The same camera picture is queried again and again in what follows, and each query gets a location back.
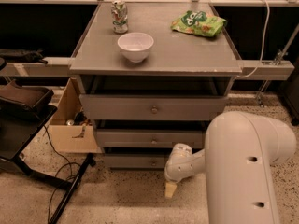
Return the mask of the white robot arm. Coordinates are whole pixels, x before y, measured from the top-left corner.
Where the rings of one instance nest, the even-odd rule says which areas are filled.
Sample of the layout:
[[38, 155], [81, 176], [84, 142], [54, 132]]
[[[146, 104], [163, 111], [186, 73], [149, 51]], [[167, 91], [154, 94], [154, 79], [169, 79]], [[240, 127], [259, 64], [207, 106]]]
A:
[[209, 224], [280, 224], [270, 167], [291, 158], [296, 145], [281, 120], [225, 112], [209, 124], [203, 150], [174, 145], [164, 168], [165, 196], [182, 179], [204, 173]]

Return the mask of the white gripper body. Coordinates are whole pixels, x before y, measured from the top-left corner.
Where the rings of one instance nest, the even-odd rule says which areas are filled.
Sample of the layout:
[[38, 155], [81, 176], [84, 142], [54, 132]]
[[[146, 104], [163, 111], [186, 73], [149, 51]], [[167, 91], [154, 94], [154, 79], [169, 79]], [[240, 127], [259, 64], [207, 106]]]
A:
[[174, 145], [164, 167], [167, 181], [179, 183], [182, 179], [203, 173], [205, 171], [205, 151], [202, 149], [193, 153], [186, 144]]

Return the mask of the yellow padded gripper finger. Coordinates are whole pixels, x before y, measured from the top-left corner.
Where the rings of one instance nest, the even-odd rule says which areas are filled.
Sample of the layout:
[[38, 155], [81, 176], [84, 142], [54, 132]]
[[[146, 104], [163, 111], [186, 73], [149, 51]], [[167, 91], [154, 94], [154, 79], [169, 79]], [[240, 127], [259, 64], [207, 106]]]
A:
[[167, 198], [167, 199], [171, 199], [175, 193], [177, 189], [177, 184], [176, 183], [173, 183], [173, 182], [169, 182], [169, 181], [166, 181], [165, 182], [165, 192], [164, 192], [164, 196]]

